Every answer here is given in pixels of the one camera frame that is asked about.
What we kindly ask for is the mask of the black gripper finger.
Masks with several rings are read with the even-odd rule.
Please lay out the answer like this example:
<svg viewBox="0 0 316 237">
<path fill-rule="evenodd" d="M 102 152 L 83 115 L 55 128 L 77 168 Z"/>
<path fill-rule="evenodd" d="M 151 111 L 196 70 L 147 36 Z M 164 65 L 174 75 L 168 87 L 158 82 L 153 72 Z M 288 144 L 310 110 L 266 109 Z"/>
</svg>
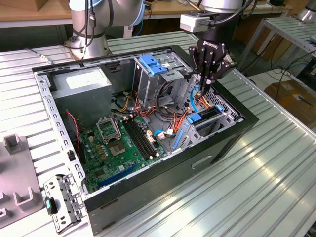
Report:
<svg viewBox="0 0 316 237">
<path fill-rule="evenodd" d="M 205 49 L 200 52 L 195 46 L 189 47 L 189 55 L 194 63 L 194 71 L 200 76 L 199 90 L 206 93 L 210 88 L 210 62 L 205 58 Z"/>
<path fill-rule="evenodd" d="M 234 66 L 234 62 L 231 63 L 225 60 L 219 62 L 216 65 L 211 65 L 209 72 L 204 76 L 204 92 L 208 92 L 214 82 L 223 77 Z"/>
</svg>

